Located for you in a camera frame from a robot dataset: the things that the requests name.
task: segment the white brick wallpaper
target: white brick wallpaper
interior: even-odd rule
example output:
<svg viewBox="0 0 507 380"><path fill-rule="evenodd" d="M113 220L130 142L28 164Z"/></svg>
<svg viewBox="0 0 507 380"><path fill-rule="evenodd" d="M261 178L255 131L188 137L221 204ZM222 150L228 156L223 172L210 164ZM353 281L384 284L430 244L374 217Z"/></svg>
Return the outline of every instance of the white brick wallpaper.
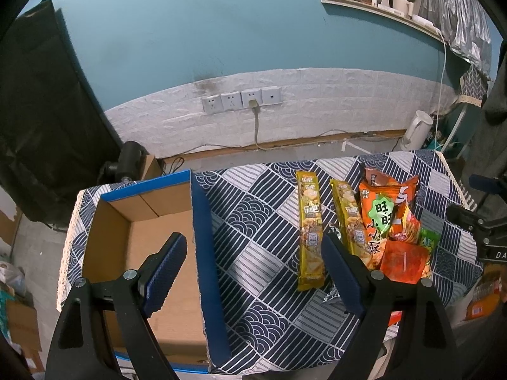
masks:
<svg viewBox="0 0 507 380"><path fill-rule="evenodd" d="M158 157L204 144L245 146L254 142L252 110L207 115L201 97L275 85L281 87L282 104L261 108L260 142L313 137L328 130L405 129L416 110L430 112L437 108L440 88L440 83L382 71L268 70L168 88L111 108L105 114L123 141L135 140ZM455 98L453 88L444 85L442 113Z"/></svg>

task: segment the floor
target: floor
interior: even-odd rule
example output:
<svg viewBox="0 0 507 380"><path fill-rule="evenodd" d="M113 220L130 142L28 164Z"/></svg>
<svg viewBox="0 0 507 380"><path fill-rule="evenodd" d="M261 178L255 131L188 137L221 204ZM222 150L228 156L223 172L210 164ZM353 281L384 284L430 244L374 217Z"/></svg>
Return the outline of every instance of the floor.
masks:
<svg viewBox="0 0 507 380"><path fill-rule="evenodd" d="M227 168L255 162L275 162L311 160L314 158L342 157L364 154L365 152L391 151L396 146L396 139L380 140L354 140L353 143L342 142L311 144L299 147L283 148L271 151L249 151L230 155L209 157L200 160L187 161L180 168L193 170L212 170ZM11 262L20 267L26 276L26 288L37 310L39 320L39 333L41 338L41 359L46 365L47 355L53 331L59 317L56 310L56 292L60 260L65 242L65 233L53 231L42 223L34 223L22 217L19 230L14 242ZM266 373L255 375L258 379L320 379L327 378L333 366L318 367L315 369L300 370L290 373ZM181 378L221 378L224 376L198 376L183 373ZM240 378L227 376L229 380Z"/></svg>

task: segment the blue gripper pad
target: blue gripper pad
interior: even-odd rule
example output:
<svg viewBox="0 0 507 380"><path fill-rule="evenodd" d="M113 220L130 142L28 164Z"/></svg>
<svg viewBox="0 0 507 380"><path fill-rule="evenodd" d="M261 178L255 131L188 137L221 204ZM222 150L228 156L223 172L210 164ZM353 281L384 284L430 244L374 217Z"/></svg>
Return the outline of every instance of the blue gripper pad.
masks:
<svg viewBox="0 0 507 380"><path fill-rule="evenodd" d="M340 251L327 235L323 236L321 252L325 268L328 269L345 308L357 317L362 317L366 309L361 302L361 287Z"/></svg>
<svg viewBox="0 0 507 380"><path fill-rule="evenodd" d="M187 239L183 235L179 235L166 250L165 255L164 248L162 247L156 254L156 256L163 256L163 258L157 259L160 262L159 266L145 284L143 311L147 318L162 308L172 283L187 257Z"/></svg>

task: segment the wall outlet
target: wall outlet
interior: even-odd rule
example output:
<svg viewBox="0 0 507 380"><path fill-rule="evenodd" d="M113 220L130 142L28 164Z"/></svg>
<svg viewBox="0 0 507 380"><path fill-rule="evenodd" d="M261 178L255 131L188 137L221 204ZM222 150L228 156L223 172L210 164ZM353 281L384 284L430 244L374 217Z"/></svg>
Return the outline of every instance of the wall outlet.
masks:
<svg viewBox="0 0 507 380"><path fill-rule="evenodd" d="M224 111L241 110L243 103L241 102L241 93L239 91L225 92L220 95Z"/></svg>
<svg viewBox="0 0 507 380"><path fill-rule="evenodd" d="M282 103L282 94L280 87L263 87L260 89L262 94L262 105Z"/></svg>
<svg viewBox="0 0 507 380"><path fill-rule="evenodd" d="M216 114L224 111L220 95L201 98L202 108L206 114Z"/></svg>
<svg viewBox="0 0 507 380"><path fill-rule="evenodd" d="M241 100L243 101L243 107L250 107L250 100L257 100L258 104L262 104L262 94L260 92L260 88L252 88L250 90L243 90L241 92Z"/></svg>

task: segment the table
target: table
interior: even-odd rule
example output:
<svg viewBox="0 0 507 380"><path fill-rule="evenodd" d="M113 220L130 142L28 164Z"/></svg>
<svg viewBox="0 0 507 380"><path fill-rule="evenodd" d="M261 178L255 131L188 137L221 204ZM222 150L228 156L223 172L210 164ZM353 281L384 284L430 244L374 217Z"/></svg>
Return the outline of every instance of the table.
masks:
<svg viewBox="0 0 507 380"><path fill-rule="evenodd" d="M433 282L444 305L470 289L481 275L470 233L447 222L446 207L465 197L442 154L433 150L397 151L316 161L275 162L197 173L209 199L222 305L232 359L214 369L222 374L289 371L341 358L358 320L343 306L323 304L331 286L296 291L298 269L298 195L295 172L317 173L323 222L336 222L330 179L357 190L362 165L397 181L419 175L414 214L422 225L442 234L432 257ZM126 187L112 184L79 193L58 284L58 304L80 276L87 233L102 193ZM396 335L391 327L386 338Z"/></svg>

